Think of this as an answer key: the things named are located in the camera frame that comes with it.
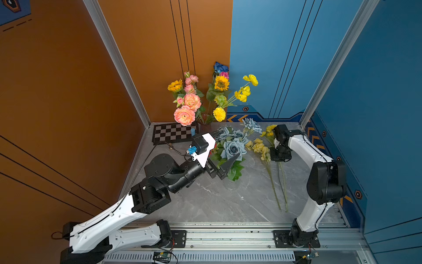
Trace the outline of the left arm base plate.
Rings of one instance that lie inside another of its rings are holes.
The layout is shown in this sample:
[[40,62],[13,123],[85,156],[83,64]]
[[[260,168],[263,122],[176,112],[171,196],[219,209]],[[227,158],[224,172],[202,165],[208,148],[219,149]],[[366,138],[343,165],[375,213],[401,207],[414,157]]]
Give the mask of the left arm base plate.
[[171,235],[168,238],[161,239],[158,243],[152,246],[143,245],[141,248],[185,248],[186,237],[186,230],[171,230]]

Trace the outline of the yellow poppy spray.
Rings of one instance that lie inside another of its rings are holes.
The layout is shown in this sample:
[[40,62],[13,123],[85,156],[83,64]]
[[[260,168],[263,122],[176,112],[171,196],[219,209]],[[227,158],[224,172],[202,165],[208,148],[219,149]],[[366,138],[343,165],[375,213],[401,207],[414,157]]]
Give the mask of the yellow poppy spray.
[[[275,139],[275,132],[274,129],[276,128],[275,124],[269,125],[266,127],[265,131],[261,134],[260,138],[264,141],[264,144],[269,148],[275,147],[274,139]],[[287,198],[287,183],[286,183],[286,175],[284,168],[281,162],[274,162],[270,160],[271,172],[273,175],[273,180],[276,188],[276,193],[278,199],[280,201],[281,210],[289,212],[289,203]]]

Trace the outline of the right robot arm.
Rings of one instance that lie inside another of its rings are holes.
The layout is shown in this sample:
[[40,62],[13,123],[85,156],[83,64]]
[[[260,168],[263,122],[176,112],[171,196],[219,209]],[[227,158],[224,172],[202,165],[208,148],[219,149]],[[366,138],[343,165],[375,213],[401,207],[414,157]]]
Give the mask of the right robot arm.
[[320,151],[300,130],[290,130],[286,125],[277,125],[272,132],[272,161],[288,162],[295,152],[311,169],[306,185],[307,203],[302,213],[293,220],[289,236],[286,237],[289,245],[301,248],[318,238],[321,220],[329,209],[346,195],[346,165]]

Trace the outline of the yellow rose spray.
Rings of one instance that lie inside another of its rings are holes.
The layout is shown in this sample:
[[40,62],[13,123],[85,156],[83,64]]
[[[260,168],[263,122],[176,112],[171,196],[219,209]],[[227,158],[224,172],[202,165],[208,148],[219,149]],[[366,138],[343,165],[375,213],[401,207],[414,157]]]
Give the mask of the yellow rose spray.
[[264,144],[264,142],[261,139],[255,139],[254,141],[249,141],[245,145],[246,149],[253,151],[257,157],[260,158],[260,161],[265,166],[267,173],[270,178],[271,182],[271,188],[273,190],[275,201],[278,206],[278,209],[281,210],[280,201],[278,199],[276,188],[273,180],[273,175],[271,172],[271,166],[270,166],[270,148]]

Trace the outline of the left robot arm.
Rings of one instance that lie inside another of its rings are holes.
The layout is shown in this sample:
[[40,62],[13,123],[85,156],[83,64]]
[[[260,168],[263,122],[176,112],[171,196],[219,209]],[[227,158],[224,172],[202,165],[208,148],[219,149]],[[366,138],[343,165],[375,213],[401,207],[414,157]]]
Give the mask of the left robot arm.
[[63,238],[69,241],[69,247],[61,252],[60,263],[97,264],[115,251],[172,245],[168,221],[159,220],[144,228],[124,229],[124,226],[166,206],[171,202],[171,193],[190,186],[205,172],[212,177],[225,177],[236,159],[234,156],[216,167],[211,162],[202,166],[197,160],[179,165],[168,154],[154,157],[145,167],[146,177],[116,204],[86,222],[64,225]]

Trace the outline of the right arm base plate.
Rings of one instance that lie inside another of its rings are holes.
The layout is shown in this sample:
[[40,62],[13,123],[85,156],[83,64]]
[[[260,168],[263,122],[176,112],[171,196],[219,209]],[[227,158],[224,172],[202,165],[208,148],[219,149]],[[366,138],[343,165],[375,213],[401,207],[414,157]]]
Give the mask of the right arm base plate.
[[276,248],[320,248],[317,232],[296,232],[288,230],[274,230],[273,238]]

